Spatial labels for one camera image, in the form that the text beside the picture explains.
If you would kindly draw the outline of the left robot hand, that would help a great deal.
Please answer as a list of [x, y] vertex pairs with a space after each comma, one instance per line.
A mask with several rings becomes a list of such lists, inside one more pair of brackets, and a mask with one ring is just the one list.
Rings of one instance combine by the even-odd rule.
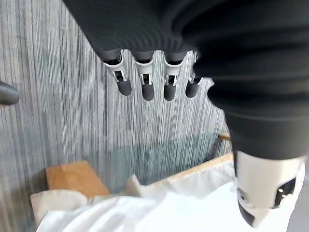
[[295, 193], [309, 154], [309, 3], [306, 0], [67, 0], [96, 55], [128, 49], [179, 64], [197, 51], [196, 79], [231, 136], [238, 205], [258, 228]]

